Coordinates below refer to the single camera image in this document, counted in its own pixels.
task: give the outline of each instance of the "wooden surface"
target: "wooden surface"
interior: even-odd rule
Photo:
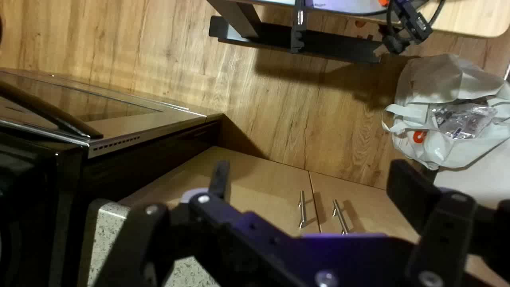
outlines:
[[[286,5],[294,7],[296,0],[235,0],[248,4]],[[439,0],[426,4],[420,12],[431,20],[437,10]],[[377,23],[386,23],[385,17],[366,18]],[[447,0],[434,29],[449,34],[463,34],[474,37],[501,37],[510,28],[509,0]]]
[[[232,165],[232,192],[227,195],[227,202],[237,209],[241,213],[254,211],[292,237],[319,233],[307,171],[217,147],[206,150],[144,187],[136,195],[127,198],[123,205],[133,206],[162,202],[170,206],[178,206],[184,192],[209,187],[213,168],[221,160],[229,160]],[[305,192],[308,217],[304,230],[299,229],[299,202],[302,192]]]
[[[332,217],[334,202],[337,200],[343,208],[351,233],[383,233],[412,243],[418,241],[417,232],[383,190],[313,173],[310,178],[323,233],[342,232],[339,219]]]
[[[225,112],[222,146],[383,189],[398,157],[382,130],[407,56],[458,53],[496,76],[510,37],[436,34],[404,58],[364,66],[217,44],[206,0],[0,0],[0,66],[66,74]],[[292,23],[267,9],[270,23]],[[315,13],[310,28],[355,37],[377,26]]]

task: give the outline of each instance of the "metal rod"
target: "metal rod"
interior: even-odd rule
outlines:
[[[300,209],[300,230],[304,230],[304,227],[307,225],[307,203],[305,203],[305,192],[302,192],[300,197],[300,203],[299,203],[299,209]]]
[[[337,217],[342,225],[342,235],[350,235],[351,232],[350,232],[348,222],[337,200],[334,202],[334,217]]]

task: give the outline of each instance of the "black mount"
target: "black mount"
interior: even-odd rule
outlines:
[[[484,209],[464,194],[439,192],[406,162],[393,165],[390,195],[421,233],[418,246],[382,235],[291,238],[221,200],[229,165],[214,176],[209,194],[174,211],[133,209],[96,286],[162,286],[184,257],[221,286],[485,286],[464,273],[468,254],[510,280],[509,202]]]
[[[307,15],[310,10],[307,0],[296,0],[292,28],[262,23],[256,9],[249,4],[230,0],[209,0],[209,4],[222,15],[213,17],[209,36],[217,37],[224,44],[281,50],[348,63],[380,63],[375,52],[382,45],[391,53],[401,55],[412,42],[421,44],[433,34],[431,25],[417,12],[412,0],[393,2],[390,13],[398,15],[402,29],[394,28],[391,23],[382,28],[383,42],[307,31]],[[407,31],[410,39],[399,36],[402,31]]]

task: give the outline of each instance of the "wood paneling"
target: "wood paneling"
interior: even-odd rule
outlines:
[[[222,144],[291,166],[385,187],[398,157],[383,133],[409,58],[364,66],[251,50],[208,37],[206,0],[0,0],[0,66],[66,74],[222,111]],[[264,20],[291,23],[289,10]],[[318,31],[375,36],[375,25],[315,13]],[[493,74],[509,66],[509,34],[495,40],[434,36],[407,56],[458,53]]]

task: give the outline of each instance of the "metal bolt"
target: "metal bolt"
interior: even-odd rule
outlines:
[[[198,203],[205,205],[205,203],[209,203],[209,200],[211,200],[209,197],[203,195],[198,198]]]
[[[460,195],[460,194],[452,195],[452,200],[460,202],[460,203],[466,203],[468,202],[468,198],[464,195]]]
[[[146,209],[146,214],[147,214],[147,216],[154,216],[154,214],[157,214],[157,211],[158,211],[158,206],[149,206],[149,208]]]
[[[425,287],[444,287],[445,286],[444,280],[433,272],[421,272],[418,280]]]
[[[319,287],[337,287],[339,280],[332,272],[319,272],[316,275],[316,283]]]

